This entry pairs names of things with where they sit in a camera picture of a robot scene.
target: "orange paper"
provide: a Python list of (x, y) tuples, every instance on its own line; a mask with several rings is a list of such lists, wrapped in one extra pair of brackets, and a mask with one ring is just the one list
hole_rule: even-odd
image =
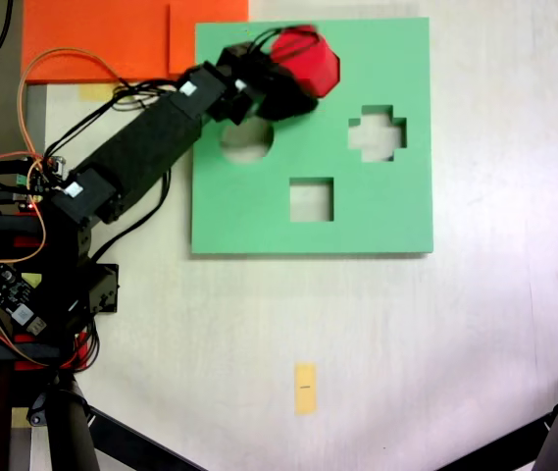
[[(123, 78), (174, 77), (194, 63), (195, 24), (242, 22), (247, 0), (25, 0), (22, 70), (53, 47), (79, 47)], [(111, 81), (95, 61), (60, 55), (41, 62), (30, 83)]]

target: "robotic arm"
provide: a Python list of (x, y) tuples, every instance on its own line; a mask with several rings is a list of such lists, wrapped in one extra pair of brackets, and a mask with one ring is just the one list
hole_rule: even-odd
[[(263, 52), (274, 37), (272, 52)], [(162, 94), (64, 180), (54, 178), (46, 155), (42, 185), (55, 183), (43, 188), (40, 204), (49, 242), (20, 271), (0, 265), (0, 307), (22, 330), (52, 344), (67, 343), (98, 312), (115, 312), (118, 268), (88, 258), (92, 228), (116, 221), (139, 201), (210, 120), (239, 125), (251, 113), (269, 121), (310, 113), (338, 82), (338, 67), (314, 27), (272, 29), (225, 48), (216, 65), (187, 70), (177, 91)], [(41, 238), (35, 218), (0, 213), (1, 258), (32, 251), (19, 241), (33, 238)], [(42, 273), (42, 283), (31, 287), (21, 276), (26, 272)]]

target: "white surface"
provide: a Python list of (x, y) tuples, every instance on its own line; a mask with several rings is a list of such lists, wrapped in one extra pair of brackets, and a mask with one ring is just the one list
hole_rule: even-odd
[[(82, 390), (209, 470), (432, 470), (558, 399), (558, 1), (377, 3), (257, 0), (251, 14), (431, 18), (433, 255), (190, 257), (184, 159), (162, 211), (105, 257), (121, 264), (120, 312), (98, 319)], [(76, 99), (51, 87), (48, 143), (84, 113)], [(63, 155), (85, 156), (120, 115)], [(299, 361), (319, 375), (304, 417)]]

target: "white sticker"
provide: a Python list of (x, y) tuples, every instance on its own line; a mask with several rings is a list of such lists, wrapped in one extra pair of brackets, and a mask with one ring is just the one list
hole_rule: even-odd
[(186, 81), (184, 85), (179, 89), (180, 93), (184, 93), (187, 96), (191, 96), (194, 91), (196, 91), (198, 87), (191, 83), (190, 81)]
[(40, 317), (35, 317), (34, 320), (27, 326), (27, 331), (33, 334), (34, 336), (38, 336), (43, 329), (47, 327), (45, 321)]
[(13, 316), (13, 319), (19, 322), (22, 326), (24, 326), (27, 321), (32, 319), (33, 315), (34, 313), (30, 311), (30, 308), (27, 307), (25, 304), (20, 304), (20, 307), (15, 309), (15, 312), (11, 314), (11, 316)]

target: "green board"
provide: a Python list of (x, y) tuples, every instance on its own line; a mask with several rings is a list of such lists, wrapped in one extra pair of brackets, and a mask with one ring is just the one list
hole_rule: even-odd
[[(205, 24), (198, 61), (286, 23)], [(232, 163), (212, 123), (194, 146), (194, 253), (431, 252), (429, 20), (316, 22), (341, 61), (341, 82), (312, 114), (275, 123), (268, 154)], [(392, 161), (349, 149), (349, 123), (366, 109), (406, 124)], [(291, 222), (290, 182), (332, 181), (332, 221)]]

